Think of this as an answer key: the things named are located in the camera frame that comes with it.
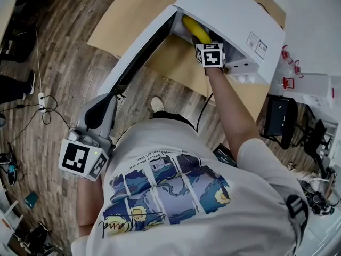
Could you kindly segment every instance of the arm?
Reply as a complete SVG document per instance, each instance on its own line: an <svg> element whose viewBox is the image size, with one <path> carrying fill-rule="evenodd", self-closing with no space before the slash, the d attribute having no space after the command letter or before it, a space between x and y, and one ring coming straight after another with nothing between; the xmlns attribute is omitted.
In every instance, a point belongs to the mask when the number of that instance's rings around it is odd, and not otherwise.
<svg viewBox="0 0 341 256"><path fill-rule="evenodd" d="M76 217L79 236L89 235L104 205L101 177L96 182L78 179Z"/></svg>
<svg viewBox="0 0 341 256"><path fill-rule="evenodd" d="M223 72L219 68L206 68L206 74L231 153L237 160L240 146L249 139L259 138L258 128Z"/></svg>

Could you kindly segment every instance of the black cable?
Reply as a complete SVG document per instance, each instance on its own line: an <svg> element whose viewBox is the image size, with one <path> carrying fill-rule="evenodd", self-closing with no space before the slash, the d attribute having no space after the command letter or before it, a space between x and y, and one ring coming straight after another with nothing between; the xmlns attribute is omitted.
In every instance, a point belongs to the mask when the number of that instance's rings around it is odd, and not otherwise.
<svg viewBox="0 0 341 256"><path fill-rule="evenodd" d="M17 105L17 106L15 106L15 107L12 107L12 108L9 108L9 109L5 109L5 110L2 110L2 111L0 111L0 113L1 112L5 112L5 111L9 111L9 110L12 110L12 109L22 109L22 108L24 108L24 107L27 107L27 106L29 106L29 107L34 107L34 106L40 106L40 104L36 104L36 105Z"/></svg>
<svg viewBox="0 0 341 256"><path fill-rule="evenodd" d="M32 121L32 119L34 118L34 116L35 116L40 110L41 110L41 108L38 109L37 111L35 111L35 113L33 114L32 118L30 119L30 121L28 122L28 124L25 126L25 128L22 129L22 130L20 131L20 133L15 137L15 139L13 139L13 140L10 142L10 144L12 144L13 141L16 140L16 139L21 135L21 133L22 133L23 131L25 131L25 129L26 129L26 128L28 127L28 125L31 123L31 121Z"/></svg>
<svg viewBox="0 0 341 256"><path fill-rule="evenodd" d="M19 168L19 166L17 166L17 174L19 175L19 173L22 174L22 178L17 179L17 182L21 182L24 178L25 178L25 174L22 172L22 170Z"/></svg>
<svg viewBox="0 0 341 256"><path fill-rule="evenodd" d="M0 111L0 112L5 112L5 111L8 111L8 110L12 110L12 109L22 109L22 108L24 108L24 107L41 106L41 108L39 108L38 110L35 111L35 113L34 113L33 116L31 117L31 119L29 120L28 124L25 126L25 128L22 129L22 130L20 131L20 133L19 133L19 134L10 142L10 144L12 144L12 143L14 142L14 140L16 140L16 139L21 135L21 133L22 133L23 131L26 130L26 128L28 127L28 125L31 123L31 121L33 120L33 118L35 117L35 115L36 115L39 111L44 111L44 110L45 110L45 111L43 112L43 114L42 114L42 121L43 121L43 123L44 123L45 125L49 125L49 124L51 123L51 113L52 113L52 112L55 112L55 113L57 113L57 114L62 118L62 120L64 121L64 123L65 123L66 126L68 127L68 129L71 129L70 126L68 125L68 123L66 122L66 120L63 118L63 116L62 116L58 111L56 111L56 109L57 109L57 107L58 107L58 102L57 102L57 100L55 99L55 97L54 97L54 96L51 96L51 95L47 95L47 96L45 96L45 97L42 97L42 99L45 99L45 98L52 98L52 99L55 101L55 107L54 107L53 109L52 109L52 108L49 108L49 107L45 108L44 106L42 106L42 105L40 105L40 104L36 104L36 105L17 105L17 106L15 106L15 107L12 107L12 108L5 109L5 110ZM48 114L48 116L49 116L49 118L50 118L50 120L49 120L48 122L46 122L46 121L44 120L44 115L45 115L46 113Z"/></svg>
<svg viewBox="0 0 341 256"><path fill-rule="evenodd" d="M199 116L199 118L198 118L198 123L197 123L197 129L196 129L197 132L198 132L199 122L200 122L201 116L202 116L202 114L203 114L203 112L204 112L204 110L205 110L205 108L206 108L206 106L207 106L209 100L212 98L212 96L213 96L213 93L208 97L208 99L207 99L206 102L205 102L204 107L203 107L202 110L201 110L200 116Z"/></svg>
<svg viewBox="0 0 341 256"><path fill-rule="evenodd" d="M262 3L257 2L257 4L260 5L263 9L265 9L265 11L268 13L268 15L270 15L269 12L267 11L266 7Z"/></svg>

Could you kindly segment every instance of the black chair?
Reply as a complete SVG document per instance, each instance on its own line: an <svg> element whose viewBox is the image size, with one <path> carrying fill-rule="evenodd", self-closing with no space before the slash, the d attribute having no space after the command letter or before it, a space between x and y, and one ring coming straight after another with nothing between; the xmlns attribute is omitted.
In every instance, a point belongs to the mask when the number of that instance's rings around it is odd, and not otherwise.
<svg viewBox="0 0 341 256"><path fill-rule="evenodd" d="M321 170L321 177L324 179L328 179L330 176L330 170L329 168L325 169L322 164L322 159L320 155L317 153L317 149L319 145L324 145L326 147L326 150L328 150L328 146L331 142L331 138L328 141L324 140L324 135L327 131L325 128L322 120L319 120L316 123L316 126L314 128L311 128L309 126L309 117L307 114L304 115L306 117L305 122L305 129L301 126L297 125L298 128L303 132L303 136L300 138L299 142L297 144L291 145L292 147L297 147L300 145L301 147L304 147L304 151L311 156L315 163L318 164L320 170Z"/></svg>
<svg viewBox="0 0 341 256"><path fill-rule="evenodd" d="M298 108L292 98L268 95L263 138L277 142L282 149L289 148L294 136Z"/></svg>

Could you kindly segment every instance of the power strip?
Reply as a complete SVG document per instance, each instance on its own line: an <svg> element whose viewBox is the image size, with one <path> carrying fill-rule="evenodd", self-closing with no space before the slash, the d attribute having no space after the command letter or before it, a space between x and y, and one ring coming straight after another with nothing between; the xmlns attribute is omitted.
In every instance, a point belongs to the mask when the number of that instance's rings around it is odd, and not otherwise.
<svg viewBox="0 0 341 256"><path fill-rule="evenodd" d="M46 105L45 105L45 94L42 92L42 93L39 93L38 94L38 101L39 101L39 104L40 104L40 108L45 108Z"/></svg>

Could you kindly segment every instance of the sneaker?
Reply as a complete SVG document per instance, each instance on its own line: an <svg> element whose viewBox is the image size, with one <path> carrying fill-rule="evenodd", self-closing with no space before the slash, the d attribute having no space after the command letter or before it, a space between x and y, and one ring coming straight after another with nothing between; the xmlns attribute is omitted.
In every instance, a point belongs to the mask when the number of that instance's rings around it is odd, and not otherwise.
<svg viewBox="0 0 341 256"><path fill-rule="evenodd" d="M163 102L158 97L154 97L151 99L151 109L153 110L154 113L163 111L164 107L165 106Z"/></svg>
<svg viewBox="0 0 341 256"><path fill-rule="evenodd" d="M29 86L29 89L27 90L27 94L32 95L34 93L34 83L36 81L36 74L33 70L30 71L30 74L28 76L28 79L26 83Z"/></svg>

